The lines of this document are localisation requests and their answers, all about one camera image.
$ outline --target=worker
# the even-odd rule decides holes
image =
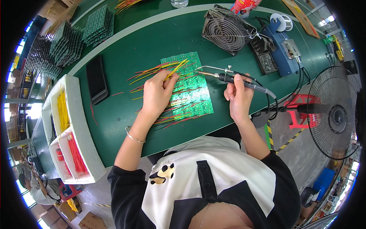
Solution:
[[[23,173],[19,174],[19,183],[26,188],[35,202],[42,205],[53,205],[61,201],[61,197],[56,194],[60,193],[57,179],[49,179],[43,184],[42,179],[32,169],[32,178],[29,181]]]
[[[250,79],[238,74],[224,97],[247,153],[233,139],[202,136],[168,149],[145,181],[137,167],[146,135],[179,78],[174,73],[164,81],[170,73],[164,70],[145,82],[143,107],[108,175],[116,228],[292,228],[300,216],[298,189],[249,119],[254,91],[244,87],[243,80]]]

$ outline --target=black phone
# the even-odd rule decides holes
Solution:
[[[86,78],[88,80],[91,103],[97,105],[108,97],[101,55],[98,55],[86,65]]]

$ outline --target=fan grille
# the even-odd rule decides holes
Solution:
[[[207,23],[205,37],[232,55],[246,44],[246,37],[234,23],[220,18],[212,18]]]
[[[320,151],[335,160],[349,157],[357,148],[355,110],[360,85],[347,71],[340,66],[325,69],[309,91],[309,96],[315,96],[311,110],[308,106],[313,114],[308,116],[311,136]]]

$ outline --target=green workbench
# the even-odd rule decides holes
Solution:
[[[218,2],[190,0],[188,6],[232,2],[225,0]],[[117,2],[106,0],[100,6],[104,4],[111,4],[110,7],[113,8]],[[260,6],[293,16],[280,0],[263,0]],[[87,16],[94,10],[81,18],[75,26],[84,27]],[[114,34],[141,20],[170,10],[175,10],[170,4],[170,0],[142,1],[115,16]],[[142,107],[142,99],[134,101],[131,99],[142,96],[143,91],[132,94],[129,91],[142,85],[144,80],[129,86],[130,81],[126,82],[126,79],[132,77],[136,71],[146,70],[160,64],[162,58],[197,51],[202,65],[221,68],[232,65],[233,70],[249,73],[257,78],[278,99],[290,94],[298,84],[299,77],[296,74],[280,77],[278,72],[274,72],[263,76],[248,46],[245,46],[239,54],[233,57],[212,42],[203,39],[201,33],[205,13],[206,10],[162,19],[122,37],[99,53],[103,57],[110,95],[119,92],[124,93],[108,97],[100,104],[93,106],[94,117],[98,125],[95,123],[90,109],[85,65],[73,74],[80,79],[81,97],[86,120],[97,151],[106,167],[113,165],[118,149],[126,136],[125,127],[132,125],[137,116],[135,112]],[[247,21],[259,28],[255,16],[266,18],[270,15],[269,12],[252,11]],[[307,35],[299,22],[294,21],[294,24],[293,30],[287,34],[295,40],[302,54],[303,65],[313,79],[321,70],[329,66],[325,55],[327,52],[326,45],[322,40]],[[91,50],[91,46],[84,47],[79,61]],[[77,62],[66,67],[60,77],[67,74],[76,64]],[[206,80],[214,113],[178,125],[172,125],[167,129],[154,131],[161,128],[161,126],[152,128],[147,135],[142,156],[148,156],[187,142],[233,122],[229,115],[229,102],[223,97],[226,85],[213,78],[206,77]],[[266,96],[255,92],[250,113],[261,110],[266,105]]]

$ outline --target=panda print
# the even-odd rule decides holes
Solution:
[[[162,184],[167,180],[167,178],[173,178],[174,171],[174,163],[172,163],[170,166],[164,165],[158,172],[149,176],[151,179],[150,183]]]

